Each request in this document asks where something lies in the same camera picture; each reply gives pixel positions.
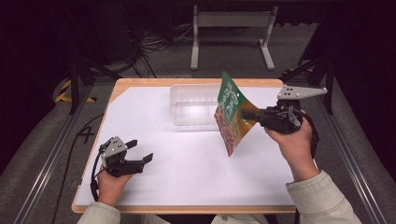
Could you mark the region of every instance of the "metal bracket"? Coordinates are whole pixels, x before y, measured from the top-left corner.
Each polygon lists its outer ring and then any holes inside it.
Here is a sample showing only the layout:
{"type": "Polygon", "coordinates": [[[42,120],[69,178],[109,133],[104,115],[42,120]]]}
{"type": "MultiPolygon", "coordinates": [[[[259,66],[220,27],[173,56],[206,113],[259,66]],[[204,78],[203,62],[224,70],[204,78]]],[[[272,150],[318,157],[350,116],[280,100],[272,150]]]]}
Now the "metal bracket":
{"type": "Polygon", "coordinates": [[[278,100],[300,100],[311,96],[326,94],[327,89],[292,87],[285,85],[277,96],[278,100]]]}
{"type": "Polygon", "coordinates": [[[103,166],[107,167],[106,158],[114,156],[127,149],[128,147],[125,145],[125,143],[122,142],[122,140],[118,136],[111,138],[110,144],[107,146],[106,150],[102,154],[103,166]]]}

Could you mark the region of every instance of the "left hand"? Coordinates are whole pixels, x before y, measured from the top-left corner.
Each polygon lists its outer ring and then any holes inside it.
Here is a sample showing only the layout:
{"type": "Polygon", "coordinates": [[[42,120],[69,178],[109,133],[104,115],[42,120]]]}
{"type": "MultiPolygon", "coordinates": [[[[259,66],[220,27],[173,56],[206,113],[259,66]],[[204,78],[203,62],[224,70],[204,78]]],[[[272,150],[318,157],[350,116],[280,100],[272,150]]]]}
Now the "left hand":
{"type": "Polygon", "coordinates": [[[133,175],[122,175],[120,177],[115,177],[110,175],[106,170],[102,171],[98,175],[98,202],[115,207],[117,201],[122,196],[126,183],[128,183],[132,176],[133,175]]]}

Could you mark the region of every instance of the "sleeve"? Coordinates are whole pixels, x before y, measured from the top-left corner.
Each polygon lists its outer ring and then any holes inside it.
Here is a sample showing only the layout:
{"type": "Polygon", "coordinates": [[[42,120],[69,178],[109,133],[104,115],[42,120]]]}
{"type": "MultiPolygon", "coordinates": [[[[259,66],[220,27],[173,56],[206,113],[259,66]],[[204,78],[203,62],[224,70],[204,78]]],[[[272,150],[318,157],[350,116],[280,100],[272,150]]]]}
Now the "sleeve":
{"type": "Polygon", "coordinates": [[[91,203],[78,224],[119,224],[120,211],[105,203],[91,203]]]}
{"type": "Polygon", "coordinates": [[[300,212],[300,222],[361,223],[352,206],[324,171],[319,175],[286,188],[300,212]]]}

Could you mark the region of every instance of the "clear plastic container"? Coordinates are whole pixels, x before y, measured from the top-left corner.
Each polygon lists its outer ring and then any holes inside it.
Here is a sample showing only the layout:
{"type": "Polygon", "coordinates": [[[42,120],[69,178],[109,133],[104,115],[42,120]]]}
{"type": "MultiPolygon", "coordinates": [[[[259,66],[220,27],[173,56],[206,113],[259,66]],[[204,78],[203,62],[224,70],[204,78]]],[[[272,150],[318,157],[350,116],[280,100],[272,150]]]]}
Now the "clear plastic container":
{"type": "Polygon", "coordinates": [[[176,126],[217,125],[220,84],[182,84],[170,88],[170,112],[176,126]]]}

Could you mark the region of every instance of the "green snack bag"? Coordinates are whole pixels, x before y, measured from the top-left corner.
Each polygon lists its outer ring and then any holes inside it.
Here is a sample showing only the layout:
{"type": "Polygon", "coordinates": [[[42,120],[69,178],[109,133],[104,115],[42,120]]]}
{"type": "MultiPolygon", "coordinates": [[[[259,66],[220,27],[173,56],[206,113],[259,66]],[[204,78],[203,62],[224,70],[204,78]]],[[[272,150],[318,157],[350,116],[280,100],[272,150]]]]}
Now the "green snack bag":
{"type": "Polygon", "coordinates": [[[242,94],[227,73],[223,72],[215,119],[219,125],[228,156],[233,154],[242,138],[256,124],[254,120],[242,118],[241,111],[244,109],[261,112],[242,94]]]}

